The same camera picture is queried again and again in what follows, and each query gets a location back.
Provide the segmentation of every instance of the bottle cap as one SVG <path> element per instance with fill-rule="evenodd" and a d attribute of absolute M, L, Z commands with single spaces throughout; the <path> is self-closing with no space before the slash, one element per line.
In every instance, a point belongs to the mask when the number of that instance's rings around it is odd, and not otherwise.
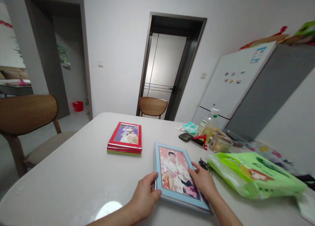
<path fill-rule="evenodd" d="M 218 115 L 220 112 L 220 110 L 218 110 L 218 109 L 211 109 L 210 111 L 211 111 L 211 113 L 213 113 L 213 115 Z"/>

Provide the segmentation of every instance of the cushion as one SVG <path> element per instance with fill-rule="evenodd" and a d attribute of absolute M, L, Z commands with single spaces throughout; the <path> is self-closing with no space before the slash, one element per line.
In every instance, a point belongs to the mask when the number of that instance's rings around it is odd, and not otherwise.
<path fill-rule="evenodd" d="M 20 78 L 25 79 L 25 80 L 29 80 L 29 75 L 27 72 L 18 72 L 20 75 Z"/>
<path fill-rule="evenodd" d="M 0 71 L 21 71 L 21 68 L 0 66 Z"/>
<path fill-rule="evenodd" d="M 4 75 L 1 73 L 1 71 L 0 71 L 0 79 L 1 80 L 5 80 L 6 78 L 4 77 Z"/>
<path fill-rule="evenodd" d="M 48 155 L 53 153 L 59 146 L 72 137 L 76 131 L 62 132 L 45 141 L 37 147 L 26 159 L 27 162 L 37 165 L 43 161 Z"/>
<path fill-rule="evenodd" d="M 1 73 L 6 79 L 20 79 L 20 74 L 17 71 L 3 70 Z"/>

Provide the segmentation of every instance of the chair backrest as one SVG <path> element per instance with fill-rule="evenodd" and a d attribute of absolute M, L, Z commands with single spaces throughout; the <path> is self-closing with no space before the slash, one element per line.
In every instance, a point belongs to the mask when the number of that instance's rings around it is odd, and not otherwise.
<path fill-rule="evenodd" d="M 140 110 L 145 115 L 161 116 L 167 107 L 167 101 L 152 97 L 141 97 L 139 101 Z"/>
<path fill-rule="evenodd" d="M 54 96 L 26 95 L 0 99 L 0 133 L 20 136 L 55 121 L 58 104 Z"/>

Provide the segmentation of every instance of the glass jar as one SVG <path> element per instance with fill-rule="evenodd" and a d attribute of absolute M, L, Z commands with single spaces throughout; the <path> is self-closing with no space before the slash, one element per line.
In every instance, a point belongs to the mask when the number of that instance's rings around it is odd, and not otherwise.
<path fill-rule="evenodd" d="M 228 153 L 233 142 L 221 135 L 216 135 L 212 138 L 209 148 L 215 152 L 222 152 L 222 153 Z"/>

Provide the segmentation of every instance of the red bucket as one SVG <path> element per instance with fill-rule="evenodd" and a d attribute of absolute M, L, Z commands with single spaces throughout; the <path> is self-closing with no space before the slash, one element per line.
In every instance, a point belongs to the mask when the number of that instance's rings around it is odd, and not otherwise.
<path fill-rule="evenodd" d="M 72 102 L 72 105 L 73 105 L 74 111 L 76 111 L 76 112 L 83 111 L 83 102 L 82 101 Z"/>

